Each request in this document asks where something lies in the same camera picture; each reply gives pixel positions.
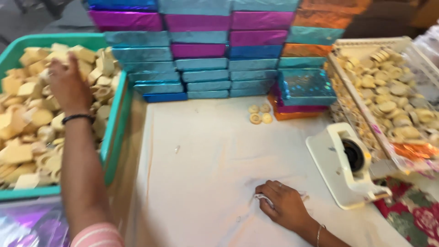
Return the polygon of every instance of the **teal plastic tray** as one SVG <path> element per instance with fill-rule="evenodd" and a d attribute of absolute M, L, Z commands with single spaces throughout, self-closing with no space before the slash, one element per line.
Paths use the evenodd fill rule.
<path fill-rule="evenodd" d="M 53 43 L 66 44 L 71 47 L 80 44 L 94 51 L 108 46 L 102 33 L 56 33 L 23 36 L 14 40 L 0 54 L 0 80 L 6 76 L 5 72 L 8 69 L 22 67 L 18 59 L 23 55 L 24 48 L 50 47 Z M 128 90 L 126 73 L 122 71 L 101 148 L 101 162 L 105 171 L 105 183 L 107 185 L 111 184 L 116 174 L 126 120 L 131 108 L 132 93 L 132 90 Z M 56 195 L 60 191 L 60 186 L 0 190 L 0 200 Z"/>

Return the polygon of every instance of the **purple foil box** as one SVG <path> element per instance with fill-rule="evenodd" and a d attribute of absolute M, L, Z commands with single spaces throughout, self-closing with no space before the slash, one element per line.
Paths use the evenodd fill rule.
<path fill-rule="evenodd" d="M 171 44 L 174 58 L 220 58 L 225 44 Z"/>
<path fill-rule="evenodd" d="M 278 113 L 323 113 L 329 109 L 325 105 L 284 105 L 277 83 L 271 87 L 271 92 L 276 97 L 276 112 Z"/>
<path fill-rule="evenodd" d="M 286 30 L 232 31 L 230 46 L 283 45 L 287 35 Z"/>
<path fill-rule="evenodd" d="M 170 32 L 228 31 L 230 16 L 222 15 L 165 15 Z"/>
<path fill-rule="evenodd" d="M 294 12 L 234 11 L 232 30 L 289 30 Z"/>
<path fill-rule="evenodd" d="M 163 31 L 159 13 L 88 11 L 101 32 L 105 31 Z"/>

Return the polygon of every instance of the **blue foil box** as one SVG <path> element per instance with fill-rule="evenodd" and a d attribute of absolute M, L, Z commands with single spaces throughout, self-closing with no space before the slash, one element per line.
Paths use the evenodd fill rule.
<path fill-rule="evenodd" d="M 130 82 L 142 81 L 147 82 L 180 82 L 180 74 L 178 72 L 149 72 L 128 74 Z"/>
<path fill-rule="evenodd" d="M 229 71 L 253 71 L 276 69 L 278 59 L 254 59 L 254 58 L 232 58 L 229 61 Z"/>
<path fill-rule="evenodd" d="M 228 98 L 228 90 L 220 91 L 204 91 L 204 92 L 187 92 L 188 99 L 203 99 L 203 98 Z"/>
<path fill-rule="evenodd" d="M 158 0 L 158 6 L 162 14 L 229 16 L 231 0 Z"/>
<path fill-rule="evenodd" d="M 254 87 L 251 89 L 236 89 L 229 91 L 230 91 L 229 94 L 230 98 L 256 96 L 256 95 L 263 95 L 268 93 L 268 90 L 265 90 L 265 88 L 258 88 L 258 87 Z"/>
<path fill-rule="evenodd" d="M 126 62 L 120 64 L 123 70 L 133 72 L 175 72 L 174 62 Z"/>
<path fill-rule="evenodd" d="M 208 80 L 229 80 L 229 72 L 221 70 L 187 71 L 183 72 L 181 78 L 184 82 L 197 82 Z"/>
<path fill-rule="evenodd" d="M 112 47 L 157 47 L 169 46 L 168 31 L 148 32 L 148 31 L 121 31 L 104 32 L 107 43 Z"/>
<path fill-rule="evenodd" d="M 299 0 L 234 0 L 234 11 L 282 11 L 294 12 Z"/>
<path fill-rule="evenodd" d="M 275 79 L 276 70 L 256 70 L 256 71 L 235 71 L 230 72 L 230 80 L 266 80 Z"/>
<path fill-rule="evenodd" d="M 191 92 L 216 91 L 230 89 L 230 84 L 229 80 L 191 82 L 186 84 L 186 88 Z"/>
<path fill-rule="evenodd" d="M 227 58 L 200 58 L 175 60 L 178 70 L 227 69 Z"/>
<path fill-rule="evenodd" d="M 320 68 L 326 62 L 326 57 L 296 57 L 283 58 L 279 60 L 278 68 L 280 69 L 302 69 L 302 68 Z"/>
<path fill-rule="evenodd" d="M 292 26 L 287 43 L 332 45 L 341 38 L 344 29 Z"/>
<path fill-rule="evenodd" d="M 326 105 L 337 100 L 324 69 L 280 69 L 278 84 L 284 105 Z"/>
<path fill-rule="evenodd" d="M 173 43 L 225 44 L 228 31 L 173 32 L 169 34 Z"/>
<path fill-rule="evenodd" d="M 133 86 L 134 90 L 141 95 L 144 94 L 171 94 L 171 93 L 183 93 L 184 88 L 181 83 L 178 82 L 164 82 L 164 83 L 143 83 Z"/>
<path fill-rule="evenodd" d="M 156 11 L 155 0 L 88 0 L 92 10 Z"/>
<path fill-rule="evenodd" d="M 169 47 L 113 48 L 113 55 L 119 63 L 172 61 Z"/>
<path fill-rule="evenodd" d="M 186 93 L 176 94 L 144 94 L 143 99 L 148 103 L 187 100 Z"/>
<path fill-rule="evenodd" d="M 230 47 L 230 58 L 278 58 L 283 46 L 256 45 Z"/>
<path fill-rule="evenodd" d="M 241 80 L 241 81 L 232 81 L 230 89 L 251 89 L 251 88 L 261 88 L 268 90 L 271 86 L 276 83 L 276 80 Z"/>

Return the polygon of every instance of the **striped sleeve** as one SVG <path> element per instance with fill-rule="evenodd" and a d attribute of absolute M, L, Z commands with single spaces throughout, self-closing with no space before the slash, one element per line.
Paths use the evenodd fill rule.
<path fill-rule="evenodd" d="M 70 247 L 124 247 L 124 244 L 113 224 L 98 223 L 82 230 Z"/>

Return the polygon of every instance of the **black bracelet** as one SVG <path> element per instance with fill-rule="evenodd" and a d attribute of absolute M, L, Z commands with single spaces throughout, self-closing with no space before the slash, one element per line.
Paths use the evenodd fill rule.
<path fill-rule="evenodd" d="M 67 121 L 75 119 L 75 118 L 81 118 L 81 117 L 85 117 L 88 120 L 90 120 L 91 124 L 94 123 L 94 117 L 90 114 L 73 114 L 71 116 L 65 117 L 62 119 L 62 124 L 65 125 L 65 123 L 67 123 Z"/>

